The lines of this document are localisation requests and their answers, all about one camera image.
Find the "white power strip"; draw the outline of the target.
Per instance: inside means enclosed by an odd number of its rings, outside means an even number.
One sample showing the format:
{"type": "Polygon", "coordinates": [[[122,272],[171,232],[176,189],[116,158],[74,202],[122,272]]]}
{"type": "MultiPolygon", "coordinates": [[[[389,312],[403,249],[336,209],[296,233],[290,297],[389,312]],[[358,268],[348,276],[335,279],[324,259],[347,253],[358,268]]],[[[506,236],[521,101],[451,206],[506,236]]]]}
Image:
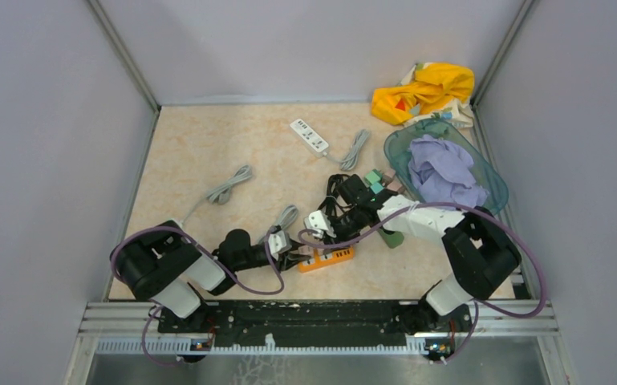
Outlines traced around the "white power strip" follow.
{"type": "Polygon", "coordinates": [[[329,143],[304,120],[296,119],[289,124],[289,127],[315,156],[327,155],[329,143]]]}

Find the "teal plug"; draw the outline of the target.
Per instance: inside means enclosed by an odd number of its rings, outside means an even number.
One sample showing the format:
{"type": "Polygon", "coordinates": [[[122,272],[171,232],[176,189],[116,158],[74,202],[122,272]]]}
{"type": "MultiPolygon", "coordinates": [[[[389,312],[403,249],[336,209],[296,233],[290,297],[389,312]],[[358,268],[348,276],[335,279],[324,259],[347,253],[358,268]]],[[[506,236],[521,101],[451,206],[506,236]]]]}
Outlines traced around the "teal plug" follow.
{"type": "Polygon", "coordinates": [[[385,187],[380,182],[375,182],[370,185],[371,191],[376,195],[385,190],[385,187]]]}

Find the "pink plug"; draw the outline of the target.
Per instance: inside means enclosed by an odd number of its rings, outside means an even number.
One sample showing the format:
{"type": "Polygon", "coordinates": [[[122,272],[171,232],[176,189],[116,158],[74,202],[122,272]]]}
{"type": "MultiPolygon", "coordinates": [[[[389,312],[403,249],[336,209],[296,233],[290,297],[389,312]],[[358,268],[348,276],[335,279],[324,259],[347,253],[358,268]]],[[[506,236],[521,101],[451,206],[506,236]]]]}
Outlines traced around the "pink plug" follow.
{"type": "Polygon", "coordinates": [[[396,172],[392,169],[388,169],[387,171],[383,172],[381,176],[382,185],[388,186],[395,180],[395,177],[396,172]]]}

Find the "green power strip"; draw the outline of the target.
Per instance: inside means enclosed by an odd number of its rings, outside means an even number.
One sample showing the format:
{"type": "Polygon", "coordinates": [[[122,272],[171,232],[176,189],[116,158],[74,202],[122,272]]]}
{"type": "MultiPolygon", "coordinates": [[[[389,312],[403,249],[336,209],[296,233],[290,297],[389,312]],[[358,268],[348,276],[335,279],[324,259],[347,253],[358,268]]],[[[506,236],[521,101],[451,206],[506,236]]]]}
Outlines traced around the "green power strip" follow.
{"type": "Polygon", "coordinates": [[[404,235],[401,232],[378,229],[378,234],[389,249],[395,249],[404,242],[404,235]]]}

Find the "light green plug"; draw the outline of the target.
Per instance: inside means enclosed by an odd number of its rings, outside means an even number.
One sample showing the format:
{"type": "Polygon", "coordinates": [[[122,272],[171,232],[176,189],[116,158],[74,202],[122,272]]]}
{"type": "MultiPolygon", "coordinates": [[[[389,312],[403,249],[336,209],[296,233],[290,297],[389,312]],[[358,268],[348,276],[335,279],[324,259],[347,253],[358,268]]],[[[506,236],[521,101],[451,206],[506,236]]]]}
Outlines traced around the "light green plug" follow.
{"type": "Polygon", "coordinates": [[[366,173],[363,179],[366,185],[380,184],[382,180],[382,174],[379,170],[373,169],[370,172],[366,173]]]}

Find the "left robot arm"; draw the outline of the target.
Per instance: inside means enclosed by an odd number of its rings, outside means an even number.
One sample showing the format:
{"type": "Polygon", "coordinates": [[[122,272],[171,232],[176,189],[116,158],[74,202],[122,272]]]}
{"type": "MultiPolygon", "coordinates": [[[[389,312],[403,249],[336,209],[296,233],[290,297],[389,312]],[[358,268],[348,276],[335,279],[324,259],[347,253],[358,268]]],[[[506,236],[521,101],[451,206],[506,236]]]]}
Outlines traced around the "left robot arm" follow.
{"type": "Polygon", "coordinates": [[[109,260],[114,278],[135,299],[163,306],[186,330],[197,332],[209,320],[199,289],[218,296],[239,285],[240,271],[269,266],[281,273],[298,264],[300,246],[273,226],[257,243],[245,230],[231,230],[209,252],[177,222],[166,221],[126,238],[109,260]]]}

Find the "orange power strip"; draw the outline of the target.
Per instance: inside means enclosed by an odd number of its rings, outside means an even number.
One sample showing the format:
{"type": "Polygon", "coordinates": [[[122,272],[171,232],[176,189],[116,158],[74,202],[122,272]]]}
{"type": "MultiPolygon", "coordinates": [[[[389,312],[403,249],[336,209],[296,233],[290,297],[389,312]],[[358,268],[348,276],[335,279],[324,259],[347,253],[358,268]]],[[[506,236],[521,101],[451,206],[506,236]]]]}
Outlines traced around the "orange power strip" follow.
{"type": "Polygon", "coordinates": [[[354,256],[355,248],[353,246],[349,246],[346,249],[333,250],[329,253],[314,251],[311,257],[298,264],[298,271],[303,274],[309,273],[345,261],[350,261],[354,256]]]}

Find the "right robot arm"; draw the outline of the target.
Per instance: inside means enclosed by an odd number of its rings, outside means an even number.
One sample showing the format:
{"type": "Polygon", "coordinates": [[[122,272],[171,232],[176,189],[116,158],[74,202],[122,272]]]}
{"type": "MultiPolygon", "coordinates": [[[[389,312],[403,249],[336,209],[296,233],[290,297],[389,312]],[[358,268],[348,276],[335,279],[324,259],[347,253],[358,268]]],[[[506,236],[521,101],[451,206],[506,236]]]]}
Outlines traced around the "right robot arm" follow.
{"type": "Polygon", "coordinates": [[[514,242],[482,206],[472,211],[424,207],[397,191],[367,185],[357,175],[335,174],[319,210],[327,223],[322,236],[327,244],[354,240],[370,227],[444,249],[452,272],[421,299],[420,321],[429,330],[441,330],[466,302],[488,299],[522,262],[514,242]]]}

